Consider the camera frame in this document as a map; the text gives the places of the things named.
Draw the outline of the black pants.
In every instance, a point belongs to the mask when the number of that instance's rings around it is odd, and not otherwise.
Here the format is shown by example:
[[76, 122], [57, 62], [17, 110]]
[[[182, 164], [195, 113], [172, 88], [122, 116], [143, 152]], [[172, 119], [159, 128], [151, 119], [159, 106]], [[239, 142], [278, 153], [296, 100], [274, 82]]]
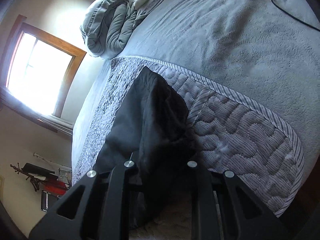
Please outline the black pants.
[[99, 173], [138, 154], [142, 185], [134, 191], [129, 209], [130, 228], [148, 224], [187, 191], [188, 161], [196, 155], [196, 143], [187, 126], [189, 111], [182, 97], [159, 74], [144, 67], [117, 111], [112, 129], [96, 159]]

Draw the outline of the red and black luggage pile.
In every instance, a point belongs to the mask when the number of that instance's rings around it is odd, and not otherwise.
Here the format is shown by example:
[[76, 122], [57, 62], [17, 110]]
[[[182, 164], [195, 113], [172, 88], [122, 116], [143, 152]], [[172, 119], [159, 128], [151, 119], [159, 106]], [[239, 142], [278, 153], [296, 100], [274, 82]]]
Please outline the red and black luggage pile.
[[16, 174], [23, 174], [35, 192], [41, 192], [41, 210], [47, 212], [71, 187], [69, 171], [59, 169], [63, 175], [56, 175], [55, 171], [48, 170], [30, 163], [23, 167], [10, 165]]

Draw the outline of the grey quilted bed mattress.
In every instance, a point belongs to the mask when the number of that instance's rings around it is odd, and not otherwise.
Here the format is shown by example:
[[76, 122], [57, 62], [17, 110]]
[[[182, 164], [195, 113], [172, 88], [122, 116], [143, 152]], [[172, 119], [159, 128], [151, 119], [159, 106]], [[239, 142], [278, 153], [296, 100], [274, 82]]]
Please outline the grey quilted bed mattress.
[[232, 170], [277, 216], [302, 181], [304, 154], [293, 128], [274, 112], [178, 65], [140, 56], [107, 61], [73, 129], [72, 181], [93, 167], [116, 113], [143, 68], [161, 75], [185, 101], [187, 124], [208, 170]]

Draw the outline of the large wooden framed window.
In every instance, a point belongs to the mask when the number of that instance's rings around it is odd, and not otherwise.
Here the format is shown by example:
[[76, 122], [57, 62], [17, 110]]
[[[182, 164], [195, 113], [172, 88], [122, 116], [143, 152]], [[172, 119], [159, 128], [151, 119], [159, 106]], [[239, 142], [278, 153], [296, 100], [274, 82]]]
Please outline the large wooden framed window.
[[61, 118], [86, 52], [18, 15], [1, 57], [1, 103], [53, 132], [72, 135]]

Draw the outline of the grey fleece bed sheet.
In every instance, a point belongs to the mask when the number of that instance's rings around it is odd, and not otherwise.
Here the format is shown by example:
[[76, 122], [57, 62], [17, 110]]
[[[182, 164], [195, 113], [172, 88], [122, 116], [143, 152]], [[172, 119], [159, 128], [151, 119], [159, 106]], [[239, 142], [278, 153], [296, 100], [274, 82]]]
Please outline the grey fleece bed sheet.
[[304, 153], [319, 156], [319, 32], [305, 0], [164, 0], [121, 56], [169, 62], [255, 100], [287, 122]]

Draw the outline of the folded grey blue comforter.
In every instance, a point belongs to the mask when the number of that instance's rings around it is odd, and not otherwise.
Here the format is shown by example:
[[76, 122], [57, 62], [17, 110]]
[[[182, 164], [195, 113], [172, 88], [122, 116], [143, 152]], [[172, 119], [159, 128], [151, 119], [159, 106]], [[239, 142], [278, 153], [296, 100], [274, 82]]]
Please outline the folded grey blue comforter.
[[80, 26], [82, 39], [92, 57], [112, 59], [126, 46], [138, 16], [149, 0], [95, 0]]

